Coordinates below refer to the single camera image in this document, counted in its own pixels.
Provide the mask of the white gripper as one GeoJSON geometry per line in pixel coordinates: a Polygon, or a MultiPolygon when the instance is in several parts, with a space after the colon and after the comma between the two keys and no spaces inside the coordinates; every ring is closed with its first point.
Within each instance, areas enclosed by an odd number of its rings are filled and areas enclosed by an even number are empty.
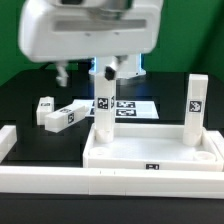
{"type": "Polygon", "coordinates": [[[67,62],[113,56],[104,77],[115,80],[127,55],[156,46],[164,0],[26,0],[18,44],[33,62],[57,62],[57,83],[66,87],[67,62]]]}

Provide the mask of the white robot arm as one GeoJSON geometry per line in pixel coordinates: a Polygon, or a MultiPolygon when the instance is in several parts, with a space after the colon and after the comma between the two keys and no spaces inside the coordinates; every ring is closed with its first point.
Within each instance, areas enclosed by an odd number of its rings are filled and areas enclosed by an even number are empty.
{"type": "Polygon", "coordinates": [[[18,44],[36,63],[53,62],[59,84],[66,63],[107,57],[103,73],[113,80],[130,55],[157,43],[164,0],[25,0],[18,44]]]}

